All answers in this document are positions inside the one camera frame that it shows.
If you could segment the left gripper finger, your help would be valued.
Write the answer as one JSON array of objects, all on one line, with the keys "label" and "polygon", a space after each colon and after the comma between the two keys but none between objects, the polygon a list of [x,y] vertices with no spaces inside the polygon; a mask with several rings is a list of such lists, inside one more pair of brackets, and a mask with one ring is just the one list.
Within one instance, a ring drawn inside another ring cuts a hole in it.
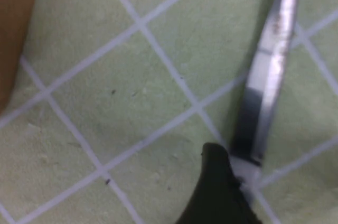
[{"label": "left gripper finger", "polygon": [[262,223],[240,190],[226,149],[205,143],[201,156],[201,174],[176,223]]}]

